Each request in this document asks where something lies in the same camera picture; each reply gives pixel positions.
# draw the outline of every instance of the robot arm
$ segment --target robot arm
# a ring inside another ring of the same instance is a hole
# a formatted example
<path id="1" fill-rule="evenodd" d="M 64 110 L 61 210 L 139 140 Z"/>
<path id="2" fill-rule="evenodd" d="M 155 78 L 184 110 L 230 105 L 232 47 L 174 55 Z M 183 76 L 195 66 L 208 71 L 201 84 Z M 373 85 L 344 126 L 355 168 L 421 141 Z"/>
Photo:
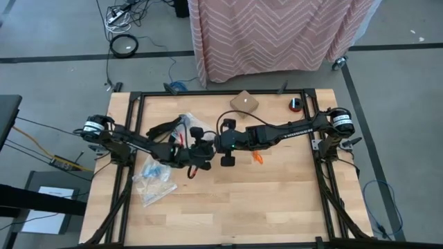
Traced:
<path id="1" fill-rule="evenodd" d="M 196 143 L 189 148 L 174 142 L 154 142 L 122 125 L 114 124 L 112 118 L 100 115 L 88 117 L 78 134 L 85 141 L 102 145 L 110 151 L 111 161 L 115 164 L 132 163 L 133 148 L 151 154 L 153 159 L 164 165 L 179 169 L 195 165 L 200 169 L 209 170 L 209 160 L 214 157 L 213 142 L 201 139 L 201 128 L 191 128 L 191 136 L 196 138 Z"/>
<path id="2" fill-rule="evenodd" d="M 221 133 L 215 136 L 214 141 L 202 140 L 203 130 L 192 127 L 190 133 L 195 138 L 195 143 L 189 148 L 173 142 L 151 141 L 129 131 L 124 126 L 114 124 L 114 120 L 107 116 L 89 117 L 79 134 L 84 140 L 108 149 L 111 152 L 112 161 L 116 164 L 126 164 L 131 160 L 132 148 L 137 148 L 151 154 L 160 163 L 173 168 L 195 165 L 209 170 L 210 161 L 215 155 L 213 145 L 217 153 L 225 154 L 221 158 L 221 166 L 234 166 L 235 158 L 231 156 L 234 150 L 268 149 L 283 139 L 314 131 L 324 131 L 328 134 L 327 139 L 319 144 L 320 157 L 336 156 L 336 148 L 340 141 L 343 138 L 349 138 L 354 133 L 354 125 L 350 118 L 348 110 L 335 108 L 319 112 L 313 118 L 306 120 L 278 126 L 266 123 L 247 127 L 245 132 L 235 130 L 235 120 L 225 119 L 221 124 Z"/>
<path id="3" fill-rule="evenodd" d="M 247 127 L 245 132 L 235 130 L 235 120 L 225 119 L 221 124 L 221 134 L 217 137 L 215 146 L 217 153 L 225 154 L 221 158 L 221 166 L 233 166 L 235 164 L 235 158 L 231 156 L 233 150 L 268 149 L 283 139 L 314 131 L 324 131 L 328 137 L 319 144 L 320 157 L 334 157 L 340 141 L 349 138 L 355 132 L 350 118 L 351 114 L 348 110 L 335 108 L 319 112 L 312 119 L 288 122 L 278 126 L 262 124 Z"/>

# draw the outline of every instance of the wooden tabletop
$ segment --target wooden tabletop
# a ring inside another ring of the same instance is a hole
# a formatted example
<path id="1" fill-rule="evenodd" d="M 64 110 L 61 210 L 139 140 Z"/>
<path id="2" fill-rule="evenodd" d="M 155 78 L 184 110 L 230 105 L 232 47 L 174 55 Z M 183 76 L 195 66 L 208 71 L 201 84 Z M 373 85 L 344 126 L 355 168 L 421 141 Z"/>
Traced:
<path id="1" fill-rule="evenodd" d="M 333 90 L 321 89 L 316 93 L 320 110 L 337 106 Z M 254 95 L 260 103 L 254 114 L 276 125 L 299 120 L 302 113 L 291 112 L 287 107 L 294 97 L 300 96 Z M 234 95 L 145 98 L 141 134 L 186 112 L 215 127 L 219 115 L 231 109 L 229 101 L 233 98 Z M 108 116 L 124 124 L 128 102 L 128 93 L 113 93 Z M 132 124 L 135 124 L 136 110 L 135 107 Z M 260 124 L 252 117 L 241 119 L 236 113 L 229 113 L 225 118 L 236 119 L 239 131 Z M 173 169 L 172 180 L 178 188 L 150 206 L 143 207 L 133 188 L 125 245 L 311 242 L 317 236 L 328 240 L 308 135 L 286 139 L 260 151 L 263 165 L 253 160 L 251 152 L 234 151 L 233 154 L 234 167 L 221 167 L 221 156 L 216 155 L 213 168 L 198 171 L 193 180 L 186 177 L 186 169 Z M 346 152 L 338 154 L 352 161 Z M 135 174 L 141 170 L 146 157 L 146 153 L 137 153 Z M 109 157 L 99 160 L 96 171 L 108 162 Z M 334 171 L 347 213 L 362 231 L 372 235 L 354 168 L 337 161 Z M 80 242 L 89 239 L 106 217 L 115 175 L 116 166 L 112 165 L 94 178 Z M 331 211 L 336 236 L 339 236 L 332 206 Z M 116 224 L 114 239 L 118 238 L 120 215 Z"/>

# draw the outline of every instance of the clear plastic bag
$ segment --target clear plastic bag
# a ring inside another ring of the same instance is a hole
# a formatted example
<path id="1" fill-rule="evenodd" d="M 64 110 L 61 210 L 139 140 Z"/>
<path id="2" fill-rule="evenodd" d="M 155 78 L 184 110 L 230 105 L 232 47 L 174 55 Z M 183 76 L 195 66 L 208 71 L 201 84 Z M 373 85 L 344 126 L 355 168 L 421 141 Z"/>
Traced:
<path id="1" fill-rule="evenodd" d="M 158 201 L 177 188 L 171 181 L 171 167 L 162 165 L 150 155 L 146 158 L 141 172 L 132 177 L 143 207 Z"/>
<path id="2" fill-rule="evenodd" d="M 188 135 L 188 144 L 189 145 L 191 145 L 195 141 L 195 139 L 193 137 L 191 137 L 191 134 L 189 131 L 189 129 L 191 129 L 191 127 L 201 127 L 203 129 L 203 132 L 213 131 L 208 124 L 206 124 L 205 122 L 201 121 L 200 119 L 194 117 L 191 113 L 181 114 L 180 117 L 181 117 L 181 121 L 184 122 L 184 124 L 186 125 L 186 129 L 187 129 L 186 133 Z M 181 139 L 185 139 L 185 126 L 179 125 L 175 129 L 175 131 L 172 132 L 172 135 L 179 142 Z M 214 137 L 215 137 L 215 134 L 208 132 L 208 133 L 204 134 L 202 139 L 207 140 L 207 141 L 211 141 L 211 140 L 214 140 Z"/>

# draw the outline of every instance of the power strip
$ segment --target power strip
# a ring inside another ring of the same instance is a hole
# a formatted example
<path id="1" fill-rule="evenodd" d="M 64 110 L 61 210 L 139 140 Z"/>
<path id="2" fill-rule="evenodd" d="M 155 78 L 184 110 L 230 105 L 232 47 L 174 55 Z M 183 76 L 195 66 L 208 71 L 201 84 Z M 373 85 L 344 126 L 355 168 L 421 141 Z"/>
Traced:
<path id="1" fill-rule="evenodd" d="M 127 12 L 127 10 L 119 10 L 119 11 L 116 13 L 116 16 L 115 16 L 115 17 L 111 17 L 111 18 L 109 18 L 109 19 L 107 20 L 107 23 L 108 23 L 108 24 L 112 24 L 112 23 L 114 23 L 115 21 L 117 21 L 117 19 L 119 19 L 120 17 L 122 17 L 126 12 Z"/>
<path id="2" fill-rule="evenodd" d="M 63 158 L 63 157 L 61 157 L 61 156 L 57 156 L 58 158 L 61 158 L 61 159 L 63 159 L 63 160 L 66 160 L 66 161 L 68 161 L 68 162 L 70 162 L 70 163 L 73 163 L 74 165 L 78 165 L 77 163 L 74 163 L 73 161 L 71 161 L 71 160 L 68 160 L 68 159 L 66 159 L 66 158 Z M 80 171 L 80 169 L 78 169 L 78 168 L 76 168 L 76 167 L 72 167 L 71 165 L 69 165 L 69 164 L 67 164 L 67 163 L 65 163 L 65 162 L 62 162 L 62 161 L 59 161 L 59 160 L 57 160 L 56 158 L 52 158 L 51 159 L 51 161 L 48 163 L 50 166 L 53 166 L 53 167 L 56 167 L 56 168 L 59 168 L 59 169 L 61 169 L 61 170 L 68 170 L 68 171 Z"/>

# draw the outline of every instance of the blue wire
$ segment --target blue wire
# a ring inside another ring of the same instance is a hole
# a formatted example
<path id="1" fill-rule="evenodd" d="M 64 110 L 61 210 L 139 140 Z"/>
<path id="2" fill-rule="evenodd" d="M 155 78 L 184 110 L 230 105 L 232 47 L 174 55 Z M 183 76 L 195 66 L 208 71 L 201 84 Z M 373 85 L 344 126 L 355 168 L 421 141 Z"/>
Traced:
<path id="1" fill-rule="evenodd" d="M 386 185 L 389 188 L 389 191 L 392 192 L 392 202 L 394 203 L 394 207 L 395 207 L 395 211 L 397 212 L 399 219 L 400 219 L 400 227 L 394 232 L 392 231 L 391 234 L 386 234 L 388 236 L 395 236 L 397 233 L 399 233 L 401 230 L 403 230 L 403 218 L 401 217 L 400 211 L 397 208 L 397 204 L 395 203 L 395 192 L 394 192 L 394 188 L 387 182 L 385 181 L 380 181 L 380 180 L 372 180 L 369 181 L 368 183 L 365 184 L 365 187 L 363 187 L 363 201 L 365 202 L 365 206 L 366 206 L 366 210 L 368 211 L 370 217 L 375 221 L 377 227 L 381 226 L 380 222 L 377 221 L 377 219 L 375 218 L 375 216 L 372 214 L 371 210 L 369 209 L 368 203 L 366 202 L 366 187 L 371 184 L 371 183 L 382 183 L 384 185 Z M 373 230 L 374 232 L 376 232 L 377 234 L 382 234 L 379 231 Z"/>
<path id="2" fill-rule="evenodd" d="M 149 37 L 149 36 L 147 36 L 147 35 L 146 35 L 146 36 L 142 36 L 142 37 L 137 37 L 137 38 L 148 38 L 154 46 L 157 46 L 157 47 L 159 47 L 159 48 L 164 48 L 166 51 L 169 51 L 168 48 L 167 48 L 167 46 L 156 44 L 156 43 L 151 39 L 151 37 Z M 172 60 L 172 64 L 171 64 L 171 66 L 169 67 L 169 70 L 168 70 L 169 80 L 171 81 L 171 83 L 169 83 L 169 85 L 170 85 L 172 88 L 177 89 L 177 90 L 179 90 L 179 91 L 188 91 L 188 88 L 186 87 L 186 85 L 184 84 L 184 82 L 191 82 L 191 81 L 197 79 L 198 77 L 194 77 L 194 78 L 192 78 L 192 79 L 190 79 L 190 80 L 177 80 L 177 81 L 174 81 L 174 80 L 172 79 L 172 76 L 171 76 L 171 70 L 172 70 L 172 67 L 177 63 L 177 61 L 176 61 L 174 58 L 172 58 L 172 57 L 169 57 L 169 58 Z"/>

